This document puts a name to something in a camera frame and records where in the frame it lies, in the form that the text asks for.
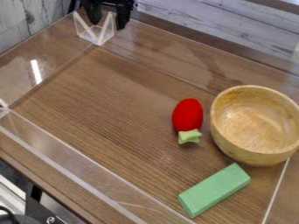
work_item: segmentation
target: toy strawberry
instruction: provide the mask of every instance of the toy strawberry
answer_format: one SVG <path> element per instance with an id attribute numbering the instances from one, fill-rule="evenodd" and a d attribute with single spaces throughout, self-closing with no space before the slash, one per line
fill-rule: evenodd
<path id="1" fill-rule="evenodd" d="M 196 99 L 184 99 L 172 112 L 172 126 L 178 132 L 178 144 L 197 143 L 201 133 L 198 128 L 202 123 L 202 108 Z"/>

